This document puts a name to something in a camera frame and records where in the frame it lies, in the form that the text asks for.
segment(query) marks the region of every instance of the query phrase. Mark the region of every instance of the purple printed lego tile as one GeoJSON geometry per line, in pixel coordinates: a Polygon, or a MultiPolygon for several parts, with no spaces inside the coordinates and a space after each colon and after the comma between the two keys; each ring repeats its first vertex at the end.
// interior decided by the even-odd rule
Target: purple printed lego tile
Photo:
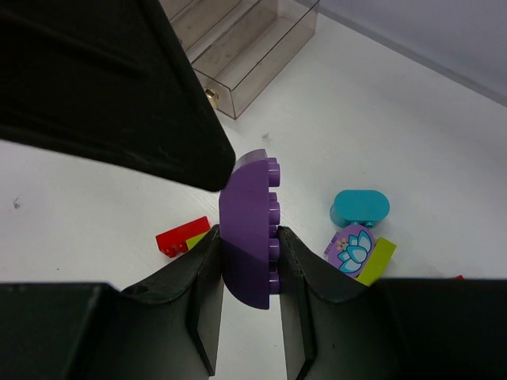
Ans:
{"type": "Polygon", "coordinates": [[[374,246],[375,239],[369,229],[353,224],[337,232],[325,252],[330,264],[356,278],[372,255],[374,246]]]}

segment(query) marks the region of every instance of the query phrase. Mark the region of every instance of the black plastic part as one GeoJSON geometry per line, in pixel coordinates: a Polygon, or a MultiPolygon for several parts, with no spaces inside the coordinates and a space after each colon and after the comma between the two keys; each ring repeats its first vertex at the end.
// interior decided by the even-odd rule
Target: black plastic part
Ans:
{"type": "Polygon", "coordinates": [[[216,226],[122,293],[94,283],[1,285],[0,378],[208,379],[222,310],[219,246],[216,226]]]}
{"type": "Polygon", "coordinates": [[[234,151],[157,0],[1,0],[0,139],[210,191],[234,151]]]}
{"type": "Polygon", "coordinates": [[[288,380],[507,378],[507,281],[381,279],[368,288],[289,228],[278,237],[288,380]]]}

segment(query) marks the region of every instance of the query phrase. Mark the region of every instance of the purple lego brick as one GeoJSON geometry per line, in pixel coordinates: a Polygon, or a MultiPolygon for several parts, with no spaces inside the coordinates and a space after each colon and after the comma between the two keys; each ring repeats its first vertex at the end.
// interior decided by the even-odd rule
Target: purple lego brick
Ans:
{"type": "Polygon", "coordinates": [[[269,192],[279,185],[276,159],[254,150],[236,162],[219,198],[223,281],[237,299],[258,309],[268,309],[269,295],[280,292],[280,205],[269,192]]]}
{"type": "Polygon", "coordinates": [[[356,278],[372,255],[375,239],[368,228],[352,224],[337,232],[325,253],[335,268],[356,278]]]}

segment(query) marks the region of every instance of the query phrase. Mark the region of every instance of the lego brick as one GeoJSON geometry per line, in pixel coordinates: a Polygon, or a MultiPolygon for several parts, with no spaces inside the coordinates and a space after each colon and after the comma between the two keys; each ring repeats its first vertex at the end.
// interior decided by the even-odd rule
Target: lego brick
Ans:
{"type": "Polygon", "coordinates": [[[189,250],[186,244],[187,240],[208,232],[210,228],[211,226],[206,216],[188,222],[157,235],[158,249],[168,257],[175,257],[178,253],[184,253],[189,250]]]}
{"type": "Polygon", "coordinates": [[[197,236],[191,237],[189,240],[187,240],[185,243],[187,244],[187,248],[190,250],[193,247],[196,246],[196,244],[206,235],[207,232],[204,232],[203,234],[199,234],[197,236]]]}
{"type": "Polygon", "coordinates": [[[269,295],[280,292],[280,204],[269,191],[278,186],[280,164],[254,150],[239,158],[219,198],[223,281],[239,301],[258,309],[268,309],[269,295]]]}
{"type": "Polygon", "coordinates": [[[363,268],[363,271],[357,276],[357,281],[370,286],[372,285],[386,269],[391,256],[396,250],[396,244],[381,237],[377,240],[373,253],[363,268]]]}
{"type": "Polygon", "coordinates": [[[334,235],[326,248],[327,260],[355,279],[371,260],[374,245],[375,239],[368,228],[352,224],[334,235]]]}

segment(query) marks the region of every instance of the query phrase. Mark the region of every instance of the gray wall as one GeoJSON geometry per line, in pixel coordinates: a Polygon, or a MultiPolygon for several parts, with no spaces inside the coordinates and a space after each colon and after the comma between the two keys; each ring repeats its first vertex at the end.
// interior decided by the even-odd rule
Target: gray wall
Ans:
{"type": "Polygon", "coordinates": [[[321,0],[321,13],[507,106],[506,0],[321,0]]]}

